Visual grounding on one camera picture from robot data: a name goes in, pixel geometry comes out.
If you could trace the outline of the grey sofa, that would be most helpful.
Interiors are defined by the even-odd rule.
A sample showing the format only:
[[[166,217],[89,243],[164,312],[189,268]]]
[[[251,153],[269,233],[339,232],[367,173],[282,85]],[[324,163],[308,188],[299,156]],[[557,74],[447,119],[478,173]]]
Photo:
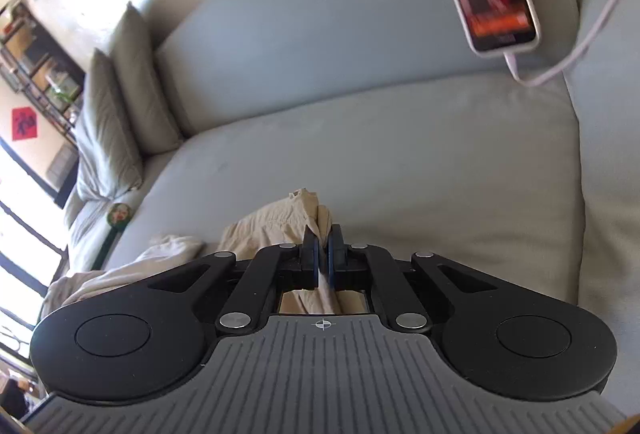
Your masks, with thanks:
[[[534,0],[540,74],[608,0]],[[438,253],[584,307],[612,329],[605,395],[639,408],[639,0],[538,87],[468,46],[452,0],[200,0],[165,38],[142,14],[182,134],[143,155],[108,267],[159,235],[217,249],[305,188],[349,240]]]

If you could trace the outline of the beige khaki pants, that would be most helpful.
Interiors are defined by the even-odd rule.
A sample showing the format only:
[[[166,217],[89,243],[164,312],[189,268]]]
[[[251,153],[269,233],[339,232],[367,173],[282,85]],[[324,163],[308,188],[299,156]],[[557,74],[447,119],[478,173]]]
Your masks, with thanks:
[[[331,226],[331,213],[320,203],[318,195],[305,188],[297,189],[286,198],[256,209],[229,225],[222,233],[218,249],[231,251],[239,259],[249,259],[266,246],[302,243],[306,231],[311,231],[325,246]],[[314,290],[296,287],[282,295],[280,313],[357,315],[369,311],[363,294],[330,287],[326,254],[320,255],[319,270],[318,285]]]

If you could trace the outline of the grey throw pillow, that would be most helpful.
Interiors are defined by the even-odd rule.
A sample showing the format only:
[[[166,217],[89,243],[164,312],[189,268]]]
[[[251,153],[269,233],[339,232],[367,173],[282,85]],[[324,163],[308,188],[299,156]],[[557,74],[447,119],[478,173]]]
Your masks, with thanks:
[[[155,70],[149,27],[131,2],[116,25],[108,54],[141,153],[156,155],[178,149],[182,134]]]
[[[99,49],[85,78],[75,136],[81,200],[115,200],[141,187],[142,158],[124,98],[111,59]]]

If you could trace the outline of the small round green fan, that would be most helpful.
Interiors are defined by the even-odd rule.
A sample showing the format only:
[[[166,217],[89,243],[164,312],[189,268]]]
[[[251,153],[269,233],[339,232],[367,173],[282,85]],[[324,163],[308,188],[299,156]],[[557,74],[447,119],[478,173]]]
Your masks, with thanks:
[[[131,207],[125,203],[115,203],[111,206],[106,217],[110,230],[107,232],[107,236],[99,249],[98,255],[96,255],[93,263],[94,270],[100,270],[102,268],[113,244],[128,226],[133,213],[134,211]]]

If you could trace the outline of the dark wooden bookshelf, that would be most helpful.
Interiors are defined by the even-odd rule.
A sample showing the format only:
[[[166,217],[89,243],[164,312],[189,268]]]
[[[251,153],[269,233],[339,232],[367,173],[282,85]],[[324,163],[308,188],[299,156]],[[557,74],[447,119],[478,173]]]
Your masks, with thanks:
[[[1,8],[1,149],[58,207],[76,185],[75,126],[85,76],[27,0],[10,0]],[[38,137],[13,141],[11,113],[23,106],[36,111]]]

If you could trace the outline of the grey throw pillow rear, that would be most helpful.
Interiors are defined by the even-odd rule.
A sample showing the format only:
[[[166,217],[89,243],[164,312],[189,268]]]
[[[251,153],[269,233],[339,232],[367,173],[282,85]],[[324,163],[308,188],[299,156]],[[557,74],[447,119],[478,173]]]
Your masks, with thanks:
[[[131,2],[116,25],[108,54],[141,153],[156,155],[178,149],[182,134],[155,70],[149,27]]]

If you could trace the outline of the red paper wall decoration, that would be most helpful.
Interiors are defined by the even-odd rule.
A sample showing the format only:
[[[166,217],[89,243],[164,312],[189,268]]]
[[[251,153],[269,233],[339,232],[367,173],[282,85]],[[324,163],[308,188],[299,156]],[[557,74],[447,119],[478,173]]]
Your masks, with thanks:
[[[31,106],[14,108],[11,113],[12,140],[23,141],[38,137],[36,111]]]

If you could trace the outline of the grey throw pillow front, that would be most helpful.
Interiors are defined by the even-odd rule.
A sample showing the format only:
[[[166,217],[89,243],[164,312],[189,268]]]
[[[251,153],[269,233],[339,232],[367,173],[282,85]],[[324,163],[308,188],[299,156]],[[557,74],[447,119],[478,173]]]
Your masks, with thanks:
[[[115,200],[141,187],[142,158],[124,98],[111,59],[99,49],[85,78],[75,136],[81,200]]]

